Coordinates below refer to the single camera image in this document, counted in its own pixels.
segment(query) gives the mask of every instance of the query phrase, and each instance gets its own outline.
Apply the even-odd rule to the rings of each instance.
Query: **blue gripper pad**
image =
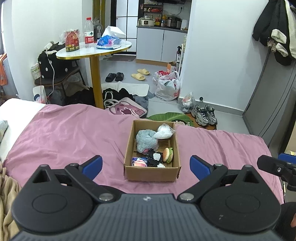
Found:
[[[293,164],[296,164],[296,156],[289,155],[289,154],[286,154],[286,153],[279,154],[278,159],[281,160],[281,161],[286,161],[286,162],[291,162]]]
[[[103,159],[101,156],[96,155],[85,163],[81,164],[78,169],[89,179],[93,180],[100,173],[102,167]]]
[[[190,170],[199,180],[202,180],[214,170],[214,167],[200,157],[193,155],[190,158]]]

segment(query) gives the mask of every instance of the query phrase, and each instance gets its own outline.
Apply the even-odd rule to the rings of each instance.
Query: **round table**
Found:
[[[85,48],[85,43],[79,43],[79,50],[73,52],[66,52],[66,48],[61,49],[56,53],[56,57],[59,59],[81,59],[89,58],[91,65],[91,79],[94,89],[94,99],[96,102],[96,107],[104,109],[102,89],[101,89],[101,77],[100,77],[100,64],[99,56],[118,53],[124,50],[127,50],[131,47],[131,42],[125,41],[124,44],[121,44],[120,48],[117,49],[96,49],[95,47]]]

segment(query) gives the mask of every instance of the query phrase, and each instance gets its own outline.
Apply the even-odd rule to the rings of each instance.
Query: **white mat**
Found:
[[[119,91],[121,88],[125,88],[131,95],[146,96],[148,94],[149,85],[122,83],[121,81],[102,84],[102,91],[108,88],[116,91]]]
[[[0,106],[0,119],[8,121],[8,128],[0,143],[2,162],[22,131],[44,106],[45,104],[20,99],[9,99]]]

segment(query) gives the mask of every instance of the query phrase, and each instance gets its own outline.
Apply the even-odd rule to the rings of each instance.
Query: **gray ribbed panel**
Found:
[[[279,241],[272,232],[240,236],[208,224],[193,204],[182,204],[171,194],[124,194],[114,203],[102,204],[77,229],[54,236],[21,232],[13,241]]]

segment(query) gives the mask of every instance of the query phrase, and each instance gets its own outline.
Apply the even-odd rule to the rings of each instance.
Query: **sneaker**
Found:
[[[207,126],[209,124],[209,120],[207,119],[207,111],[205,108],[199,108],[198,104],[191,111],[191,115],[195,118],[195,121],[200,126]]]
[[[210,125],[217,125],[218,121],[214,114],[215,109],[213,107],[209,107],[209,105],[205,105],[205,109],[207,112],[207,119],[209,120]]]

